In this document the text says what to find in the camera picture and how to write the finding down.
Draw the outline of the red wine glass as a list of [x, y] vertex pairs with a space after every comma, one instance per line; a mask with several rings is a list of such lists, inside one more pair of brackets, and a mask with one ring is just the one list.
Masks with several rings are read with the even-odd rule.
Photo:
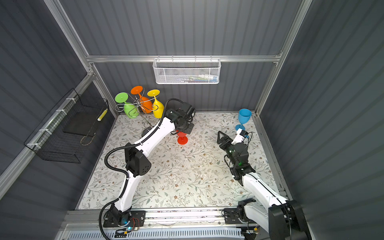
[[186, 133], [178, 132], [178, 133], [177, 133], [177, 136], [178, 136], [178, 143], [179, 143], [180, 145], [185, 145], [185, 144], [187, 144], [187, 142], [188, 142], [188, 137], [187, 137], [187, 134], [186, 134]]

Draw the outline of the yellow wine glass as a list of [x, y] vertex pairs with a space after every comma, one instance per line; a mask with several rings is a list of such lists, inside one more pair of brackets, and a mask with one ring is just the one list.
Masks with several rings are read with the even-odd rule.
[[157, 99], [157, 96], [160, 94], [160, 90], [150, 90], [148, 91], [148, 96], [154, 99], [153, 102], [153, 113], [155, 118], [161, 119], [164, 113], [164, 105]]

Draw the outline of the blue wine glass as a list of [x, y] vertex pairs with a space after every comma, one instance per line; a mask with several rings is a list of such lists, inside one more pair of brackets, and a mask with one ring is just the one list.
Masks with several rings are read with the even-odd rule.
[[236, 131], [239, 129], [241, 130], [246, 130], [244, 124], [246, 124], [252, 116], [252, 112], [249, 109], [240, 109], [239, 110], [239, 115], [238, 115], [238, 120], [239, 120], [239, 125], [235, 126]]

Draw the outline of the orange wine glass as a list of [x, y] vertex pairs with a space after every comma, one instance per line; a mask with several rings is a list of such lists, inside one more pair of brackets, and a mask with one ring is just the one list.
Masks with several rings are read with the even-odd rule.
[[152, 101], [144, 96], [144, 87], [142, 86], [135, 86], [131, 89], [131, 94], [133, 94], [135, 97], [139, 97], [136, 102], [138, 103], [139, 109], [145, 113], [150, 114], [153, 111], [153, 104]]

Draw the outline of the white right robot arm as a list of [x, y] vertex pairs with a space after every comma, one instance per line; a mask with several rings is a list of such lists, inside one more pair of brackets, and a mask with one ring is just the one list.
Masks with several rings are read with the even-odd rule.
[[234, 139], [219, 131], [217, 144], [225, 151], [224, 161], [234, 180], [254, 195], [240, 201], [238, 218], [253, 221], [269, 233], [271, 240], [312, 239], [303, 208], [295, 200], [288, 200], [269, 187], [249, 164], [248, 144], [250, 133], [237, 130]]

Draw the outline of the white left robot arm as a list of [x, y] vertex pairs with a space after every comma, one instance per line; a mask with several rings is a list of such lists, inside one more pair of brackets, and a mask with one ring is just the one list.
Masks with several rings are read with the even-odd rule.
[[[117, 199], [107, 204], [110, 206], [107, 213], [118, 226], [126, 227], [133, 223], [131, 214], [133, 197], [142, 177], [152, 167], [152, 163], [148, 160], [151, 151], [164, 137], [174, 131], [190, 134], [194, 127], [192, 123], [194, 114], [195, 109], [186, 103], [177, 110], [169, 109], [141, 139], [133, 144], [128, 143], [123, 147], [113, 149], [106, 154], [104, 159], [106, 167], [126, 176]], [[125, 151], [126, 168], [124, 170], [112, 167], [108, 162], [109, 157], [119, 150]]]

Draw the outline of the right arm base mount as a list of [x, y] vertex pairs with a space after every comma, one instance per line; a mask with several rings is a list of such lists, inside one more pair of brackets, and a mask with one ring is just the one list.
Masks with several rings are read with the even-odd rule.
[[255, 224], [256, 222], [246, 217], [245, 212], [240, 208], [224, 208], [221, 211], [227, 225], [234, 224]]

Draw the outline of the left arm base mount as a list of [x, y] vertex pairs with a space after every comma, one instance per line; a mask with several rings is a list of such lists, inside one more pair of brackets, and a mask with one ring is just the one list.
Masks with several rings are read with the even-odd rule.
[[146, 211], [132, 211], [131, 209], [122, 212], [113, 207], [104, 214], [102, 218], [103, 227], [143, 227], [146, 213]]

